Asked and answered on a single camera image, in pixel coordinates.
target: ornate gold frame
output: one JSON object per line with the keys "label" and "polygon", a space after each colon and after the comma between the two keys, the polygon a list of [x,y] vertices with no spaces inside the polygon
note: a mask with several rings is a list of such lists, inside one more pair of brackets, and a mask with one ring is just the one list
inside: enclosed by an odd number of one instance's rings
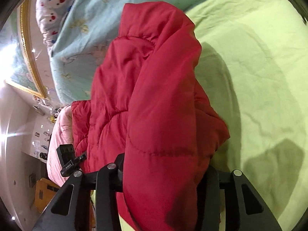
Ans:
{"label": "ornate gold frame", "polygon": [[22,51],[24,53],[24,59],[28,66],[28,69],[33,77],[33,81],[38,89],[39,92],[33,91],[28,89],[22,85],[17,84],[16,82],[6,80],[6,83],[18,88],[22,91],[35,95],[37,97],[46,98],[47,94],[45,88],[42,84],[41,78],[38,74],[38,70],[36,68],[35,58],[32,53],[32,46],[31,46],[31,36],[30,36],[30,3],[31,0],[25,0],[20,5],[20,13],[19,13],[19,24],[20,24],[20,34],[21,34],[21,46]]}

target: red jacket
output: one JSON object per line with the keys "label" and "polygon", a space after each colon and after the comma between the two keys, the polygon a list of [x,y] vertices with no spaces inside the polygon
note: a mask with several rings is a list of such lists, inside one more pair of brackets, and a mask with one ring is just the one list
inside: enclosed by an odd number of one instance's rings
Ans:
{"label": "red jacket", "polygon": [[229,138],[195,78],[201,46],[193,30],[168,3],[126,4],[91,100],[72,104],[76,154],[88,155],[85,172],[125,152],[118,209],[136,230],[194,230],[196,187]]}

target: green bed sheet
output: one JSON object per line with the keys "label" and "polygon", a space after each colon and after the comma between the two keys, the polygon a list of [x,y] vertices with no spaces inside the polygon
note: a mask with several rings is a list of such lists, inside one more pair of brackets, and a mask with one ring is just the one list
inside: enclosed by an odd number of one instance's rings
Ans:
{"label": "green bed sheet", "polygon": [[187,15],[196,77],[231,135],[213,165],[242,170],[289,231],[308,207],[308,28],[288,0],[207,0]]}

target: pillow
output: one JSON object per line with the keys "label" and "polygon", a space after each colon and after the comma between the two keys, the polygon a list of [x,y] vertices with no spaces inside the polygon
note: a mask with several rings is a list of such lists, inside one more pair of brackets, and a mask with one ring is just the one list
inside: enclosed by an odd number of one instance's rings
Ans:
{"label": "pillow", "polygon": [[44,44],[53,46],[75,0],[36,0],[36,21]]}
{"label": "pillow", "polygon": [[57,148],[61,144],[70,143],[73,143],[72,109],[71,106],[66,106],[59,113],[52,130],[47,157],[48,177],[60,187],[62,187],[68,177],[64,178],[61,176],[62,166],[57,154]]}

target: light blue bedding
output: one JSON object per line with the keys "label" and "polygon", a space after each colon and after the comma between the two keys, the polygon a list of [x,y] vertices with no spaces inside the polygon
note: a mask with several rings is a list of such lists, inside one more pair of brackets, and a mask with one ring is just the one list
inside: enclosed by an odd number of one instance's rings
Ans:
{"label": "light blue bedding", "polygon": [[50,59],[62,103],[90,99],[94,71],[117,36],[124,4],[145,1],[166,1],[187,10],[205,0],[75,0]]}

